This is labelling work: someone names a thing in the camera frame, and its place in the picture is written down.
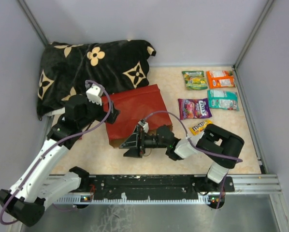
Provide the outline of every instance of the red fabric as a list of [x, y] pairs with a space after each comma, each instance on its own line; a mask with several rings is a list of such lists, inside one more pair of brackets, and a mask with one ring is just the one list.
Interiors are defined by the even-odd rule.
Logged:
[[[114, 124], [106, 123], [109, 143], [116, 139], [128, 138], [134, 131], [140, 119], [148, 114], [166, 110], [158, 85], [146, 86], [133, 90], [110, 95], [115, 108], [120, 111]], [[107, 98], [102, 97], [104, 110], [108, 111]], [[159, 113], [151, 116], [148, 121], [149, 130], [155, 130], [160, 126], [171, 126], [172, 122], [168, 114]]]

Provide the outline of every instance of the black pillow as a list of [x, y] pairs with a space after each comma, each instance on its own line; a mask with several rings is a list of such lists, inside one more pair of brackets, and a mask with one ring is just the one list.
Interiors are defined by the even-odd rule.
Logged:
[[155, 54], [145, 40], [47, 45], [41, 60], [38, 118], [64, 107], [70, 96], [85, 94], [87, 79], [103, 85], [109, 94], [149, 85], [147, 59]]

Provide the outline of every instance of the gray floor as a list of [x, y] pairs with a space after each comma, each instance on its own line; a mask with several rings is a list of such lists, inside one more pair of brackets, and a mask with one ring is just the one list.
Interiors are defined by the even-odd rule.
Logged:
[[269, 196], [227, 196], [220, 210], [206, 205], [90, 205], [77, 212], [50, 207], [24, 232], [275, 232]]

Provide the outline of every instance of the teal snack bag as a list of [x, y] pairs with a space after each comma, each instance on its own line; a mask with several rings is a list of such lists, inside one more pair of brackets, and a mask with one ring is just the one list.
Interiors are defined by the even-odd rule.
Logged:
[[236, 92], [211, 89], [208, 90], [208, 101], [210, 108], [239, 111]]
[[208, 88], [203, 71], [182, 71], [182, 75], [188, 90], [203, 90]]

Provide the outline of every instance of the candy package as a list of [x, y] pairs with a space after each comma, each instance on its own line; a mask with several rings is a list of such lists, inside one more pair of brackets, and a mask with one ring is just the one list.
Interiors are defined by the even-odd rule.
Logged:
[[238, 96], [236, 92], [208, 90], [209, 107], [224, 110], [237, 110]]
[[178, 99], [180, 119], [209, 118], [212, 114], [208, 99]]
[[192, 132], [193, 135], [199, 134], [200, 132], [202, 132], [207, 125], [212, 124], [212, 121], [210, 121], [209, 119], [206, 119], [205, 121], [197, 124], [194, 127], [190, 127], [189, 130]]
[[235, 87], [232, 71], [207, 71], [210, 88]]
[[182, 75], [188, 90], [202, 90], [208, 88], [203, 71], [182, 71]]

